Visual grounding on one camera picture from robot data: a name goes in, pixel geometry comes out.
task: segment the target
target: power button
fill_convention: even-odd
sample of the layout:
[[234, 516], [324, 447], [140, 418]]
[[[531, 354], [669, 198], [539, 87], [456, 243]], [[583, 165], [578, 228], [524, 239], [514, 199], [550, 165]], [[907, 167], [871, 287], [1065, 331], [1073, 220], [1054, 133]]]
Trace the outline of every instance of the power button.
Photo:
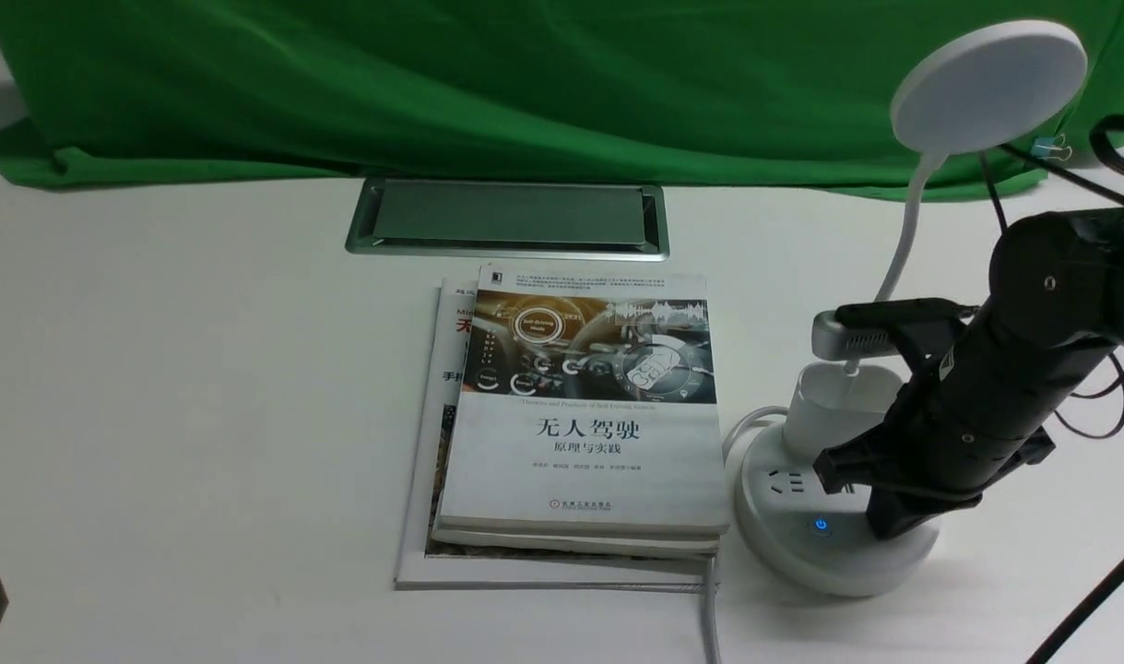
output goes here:
[[832, 535], [832, 525], [824, 517], [816, 517], [807, 527], [816, 537], [826, 538]]

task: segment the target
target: self-driving car book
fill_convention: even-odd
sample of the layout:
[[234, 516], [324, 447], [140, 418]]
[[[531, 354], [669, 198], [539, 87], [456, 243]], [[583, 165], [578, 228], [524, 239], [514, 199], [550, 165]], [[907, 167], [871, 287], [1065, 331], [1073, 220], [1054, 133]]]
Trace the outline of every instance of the self-driving car book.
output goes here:
[[713, 554], [729, 525], [706, 282], [480, 272], [432, 538]]
[[[598, 554], [553, 548], [525, 548], [528, 542], [504, 535], [508, 546], [470, 546], [432, 538], [435, 513], [447, 472], [464, 357], [470, 340], [475, 281], [447, 281], [438, 295], [430, 363], [427, 370], [423, 424], [418, 429], [410, 477], [406, 522], [402, 527], [396, 590], [425, 589], [574, 589], [700, 592], [705, 562], [692, 558], [659, 558], [647, 555], [646, 542], [632, 539], [629, 553]], [[584, 543], [574, 538], [574, 547]], [[600, 547], [607, 546], [599, 539]]]

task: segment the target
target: white lamp head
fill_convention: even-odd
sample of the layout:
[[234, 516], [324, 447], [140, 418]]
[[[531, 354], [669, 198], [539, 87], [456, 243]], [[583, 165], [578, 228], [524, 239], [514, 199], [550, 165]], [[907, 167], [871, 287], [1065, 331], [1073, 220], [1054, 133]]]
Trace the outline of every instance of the white lamp head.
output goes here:
[[1023, 20], [964, 34], [918, 63], [890, 104], [894, 135], [924, 155], [987, 151], [1075, 98], [1087, 56], [1068, 27]]

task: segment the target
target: white table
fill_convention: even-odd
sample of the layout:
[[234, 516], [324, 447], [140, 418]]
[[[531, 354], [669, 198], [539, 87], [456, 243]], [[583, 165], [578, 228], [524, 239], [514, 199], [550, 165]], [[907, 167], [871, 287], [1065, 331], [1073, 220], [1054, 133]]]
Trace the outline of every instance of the white table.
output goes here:
[[[692, 597], [390, 591], [435, 286], [482, 261], [347, 254], [359, 187], [0, 179], [0, 664], [700, 661]], [[727, 428], [786, 402], [816, 311], [872, 294], [900, 206], [665, 197], [671, 260], [596, 267], [708, 274]], [[1060, 182], [1005, 201], [1093, 204]], [[996, 235], [987, 202], [925, 206], [899, 294], [982, 301]], [[726, 663], [1022, 661], [1124, 554], [1124, 433], [1051, 429], [1058, 453], [878, 600], [790, 588], [731, 534]], [[1059, 660], [1100, 661], [1124, 661], [1124, 588]]]

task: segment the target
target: round power strip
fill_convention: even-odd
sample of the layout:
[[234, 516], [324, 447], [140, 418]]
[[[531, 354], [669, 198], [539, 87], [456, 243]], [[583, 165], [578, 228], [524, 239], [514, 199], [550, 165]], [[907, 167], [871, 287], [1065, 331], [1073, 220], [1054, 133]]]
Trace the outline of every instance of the round power strip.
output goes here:
[[897, 588], [937, 539], [936, 520], [898, 538], [873, 537], [868, 486], [826, 494], [810, 464], [795, 461], [783, 425], [771, 425], [742, 458], [734, 510], [742, 536], [776, 571], [815, 591], [870, 597]]

